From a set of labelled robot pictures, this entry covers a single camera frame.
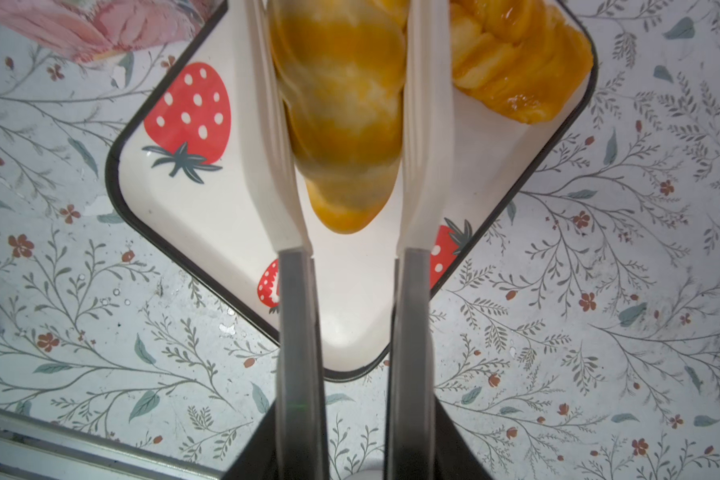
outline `strawberry print tray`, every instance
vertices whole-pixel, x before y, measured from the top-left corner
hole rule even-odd
[[[277,255],[242,175],[236,126],[246,112],[235,109],[235,99],[247,92],[236,90],[226,10],[224,3],[118,137],[106,187],[129,225],[277,341]],[[432,250],[432,294],[584,109],[596,56],[594,64],[545,124],[508,120],[454,90],[456,161]],[[315,251],[326,379],[355,379],[381,361],[389,344],[402,186],[370,225],[346,236],[320,223],[303,178],[297,181]]]

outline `croissant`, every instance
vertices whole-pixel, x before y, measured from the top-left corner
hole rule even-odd
[[[312,208],[330,230],[359,231],[398,175],[408,0],[269,0],[267,15]]]
[[[544,0],[451,0],[451,58],[461,91],[526,124],[555,118],[594,61]]]

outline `black tray rim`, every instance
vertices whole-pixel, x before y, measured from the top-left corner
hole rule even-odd
[[[438,282],[434,284],[430,292],[430,298],[432,298],[435,293],[440,291],[445,281],[448,280],[448,278],[453,274],[453,272],[456,271],[461,262],[472,251],[474,246],[478,244],[480,239],[483,237],[483,235],[485,235],[485,233],[488,231],[496,218],[501,215],[502,212],[504,212],[504,209],[507,207],[507,205],[509,205],[509,202],[512,201],[520,188],[523,187],[526,181],[528,181],[528,178],[533,174],[533,172],[536,171],[538,166],[541,164],[542,161],[544,161],[544,159],[552,151],[555,145],[557,145],[557,142],[568,131],[570,126],[578,119],[578,117],[585,110],[586,106],[594,95],[594,91],[597,85],[597,76],[600,70],[597,50],[595,49],[595,43],[592,40],[589,32],[586,30],[585,26],[576,17],[576,15],[574,15],[572,11],[568,9],[565,4],[562,3],[561,0],[555,0],[555,2],[557,3],[557,7],[566,12],[566,14],[568,14],[568,16],[576,23],[576,26],[584,33],[587,41],[592,46],[592,55],[594,58],[594,62],[592,70],[590,72],[590,79],[586,84],[586,91],[584,92],[584,96],[582,97],[581,101],[576,104],[574,110],[570,112],[570,114],[566,117],[563,123],[560,124],[558,129],[548,139],[547,143],[544,144],[541,150],[539,150],[539,153],[530,162],[530,164],[523,171],[520,177],[515,181],[515,183],[506,193],[506,195],[501,198],[501,201],[496,206],[496,208],[494,208],[490,212],[490,214],[485,218],[480,227],[476,229],[469,242],[467,242],[467,245],[464,246],[464,248],[461,250],[461,253],[454,259],[450,267],[443,273],[440,280],[438,280]],[[165,90],[167,90],[168,87],[171,86],[173,81],[183,70],[184,66],[190,62],[192,56],[195,54],[195,52],[197,52],[197,49],[200,48],[200,46],[208,38],[208,35],[210,35],[213,29],[219,24],[226,12],[227,2],[224,1],[213,13],[208,22],[206,22],[206,24],[202,26],[197,36],[195,36],[192,42],[187,45],[184,52],[173,64],[173,67],[169,69],[165,77],[163,77],[163,79],[157,84],[149,97],[146,98],[144,104],[142,104],[141,107],[139,107],[139,110],[136,111],[134,117],[128,122],[125,128],[117,136],[117,139],[115,139],[115,142],[113,142],[112,147],[110,148],[110,151],[106,156],[106,165],[104,167],[104,184],[106,187],[106,192],[110,197],[110,201],[112,202],[115,211],[125,221],[126,224],[133,228],[138,234],[146,238],[147,241],[153,244],[158,250],[160,250],[160,252],[166,255],[175,264],[179,265],[189,274],[195,277],[199,282],[204,285],[205,288],[210,290],[214,295],[224,300],[233,309],[235,309],[238,314],[243,316],[249,323],[251,323],[259,332],[261,332],[269,340],[279,346],[279,334],[275,327],[270,325],[258,313],[253,311],[253,309],[251,309],[247,304],[238,299],[237,296],[235,296],[232,292],[222,286],[221,283],[216,281],[210,274],[208,274],[197,264],[192,262],[189,257],[184,255],[178,248],[169,243],[165,238],[152,230],[152,228],[150,228],[138,216],[136,216],[135,213],[128,207],[127,202],[125,202],[125,197],[123,196],[123,192],[120,189],[119,166],[120,153],[122,152],[123,146],[130,139],[131,135],[139,127],[139,125],[141,125],[141,123],[144,121],[144,118],[152,110],[154,104],[159,101],[160,98],[163,96],[163,92],[165,92]],[[350,382],[352,380],[359,379],[370,373],[371,370],[374,370],[374,368],[376,368],[376,366],[382,360],[384,360],[386,355],[389,353],[389,348],[390,345],[387,344],[384,350],[374,360],[372,360],[369,364],[355,370],[344,372],[325,369],[325,378],[327,381],[330,382]]]

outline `red strawberry print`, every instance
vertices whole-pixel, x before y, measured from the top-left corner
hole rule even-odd
[[[445,219],[445,223],[446,225],[440,226],[438,238],[434,242],[432,256],[429,259],[430,289],[440,280],[440,277],[456,260],[456,257],[472,237],[472,226],[469,221],[464,220],[463,231],[448,218]]]
[[[259,280],[256,294],[264,305],[269,307],[269,312],[274,313],[280,310],[280,279],[278,272],[278,260],[275,260],[267,267]]]
[[[208,64],[188,64],[144,119],[144,129],[157,145],[142,150],[160,155],[152,168],[173,164],[192,181],[204,183],[197,171],[218,171],[217,162],[230,139],[230,96],[219,73]]]

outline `floral tablecloth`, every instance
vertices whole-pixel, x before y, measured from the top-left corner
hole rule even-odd
[[[594,99],[432,301],[497,478],[720,478],[720,0],[570,0]],[[0,26],[0,407],[228,466],[277,348],[114,214],[108,148],[184,44],[79,67]],[[334,478],[387,370],[327,384]]]

